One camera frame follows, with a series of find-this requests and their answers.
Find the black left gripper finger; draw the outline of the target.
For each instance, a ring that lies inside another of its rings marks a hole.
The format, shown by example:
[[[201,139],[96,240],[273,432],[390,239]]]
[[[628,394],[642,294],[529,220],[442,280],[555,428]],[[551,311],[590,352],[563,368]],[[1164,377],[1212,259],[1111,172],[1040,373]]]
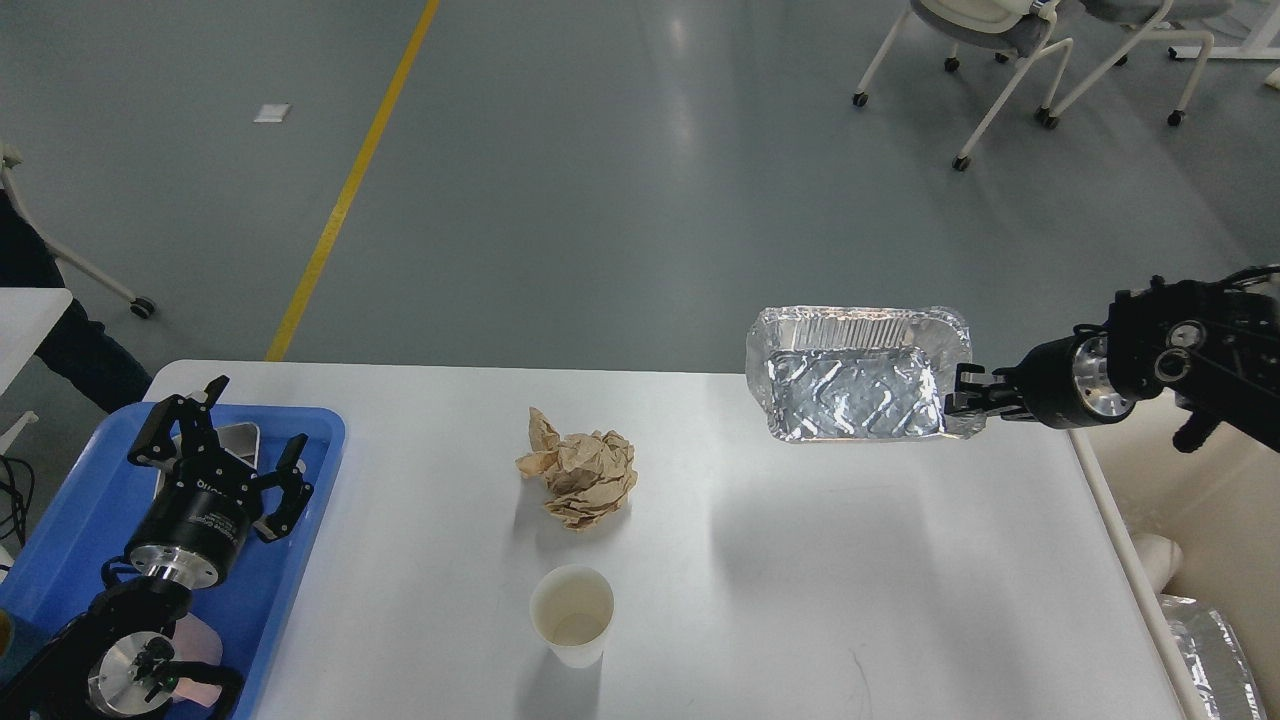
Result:
[[[219,375],[195,395],[172,395],[156,402],[127,451],[127,461],[170,475],[180,461],[220,454],[211,411],[229,384],[228,375]]]
[[[306,480],[298,465],[307,442],[308,436],[305,433],[291,437],[270,471],[251,473],[247,480],[239,483],[239,503],[252,520],[253,533],[264,543],[288,537],[314,496],[314,486]],[[269,489],[280,491],[276,506],[270,512],[262,501],[262,495]]]

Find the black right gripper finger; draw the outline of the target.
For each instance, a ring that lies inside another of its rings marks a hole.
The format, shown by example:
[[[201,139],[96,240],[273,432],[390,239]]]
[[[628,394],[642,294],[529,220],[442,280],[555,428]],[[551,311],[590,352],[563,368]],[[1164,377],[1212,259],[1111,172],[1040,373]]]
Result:
[[[943,402],[947,416],[997,416],[1007,421],[1029,421],[1030,413],[1016,392],[968,393],[954,392]]]
[[[959,363],[954,392],[957,395],[1021,395],[1025,382],[1018,366],[988,369],[974,363]]]

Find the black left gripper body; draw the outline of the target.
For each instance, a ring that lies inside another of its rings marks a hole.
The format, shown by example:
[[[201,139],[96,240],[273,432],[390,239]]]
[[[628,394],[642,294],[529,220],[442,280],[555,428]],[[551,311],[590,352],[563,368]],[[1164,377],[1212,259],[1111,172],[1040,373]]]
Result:
[[[187,589],[220,585],[230,574],[261,509],[246,487],[247,462],[197,462],[157,474],[154,500],[125,542],[125,564]]]

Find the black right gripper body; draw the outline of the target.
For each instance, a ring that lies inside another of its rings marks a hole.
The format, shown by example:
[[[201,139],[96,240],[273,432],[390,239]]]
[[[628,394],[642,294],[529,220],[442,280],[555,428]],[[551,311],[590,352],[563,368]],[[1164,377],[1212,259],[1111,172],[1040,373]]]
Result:
[[[1137,405],[1110,379],[1103,334],[1074,334],[1029,351],[1021,360],[1021,401],[1032,418],[1053,429],[1116,424]]]

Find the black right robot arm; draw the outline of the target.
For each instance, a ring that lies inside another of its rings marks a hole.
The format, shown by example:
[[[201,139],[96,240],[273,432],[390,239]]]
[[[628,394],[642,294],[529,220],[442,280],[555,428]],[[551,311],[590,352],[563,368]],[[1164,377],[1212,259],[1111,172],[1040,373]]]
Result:
[[[1187,421],[1172,446],[1197,451],[1220,425],[1279,447],[1277,282],[1274,264],[1220,281],[1120,291],[1101,324],[1075,325],[1015,366],[961,363],[947,416],[1000,416],[1070,430],[1129,418],[1138,402],[1175,395]]]

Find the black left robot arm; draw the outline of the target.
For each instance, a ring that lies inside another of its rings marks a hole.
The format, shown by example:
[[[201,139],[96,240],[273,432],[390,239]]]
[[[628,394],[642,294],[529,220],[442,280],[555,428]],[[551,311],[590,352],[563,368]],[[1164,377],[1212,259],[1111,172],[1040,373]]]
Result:
[[[3,687],[3,716],[161,719],[182,682],[218,691],[211,717],[228,719],[244,675],[188,656],[179,621],[195,593],[224,583],[247,539],[288,537],[314,496],[300,461],[308,442],[291,437],[260,471],[219,438],[212,410],[227,375],[200,392],[155,404],[127,460],[155,468],[160,486],[123,551],[100,569],[102,591]]]

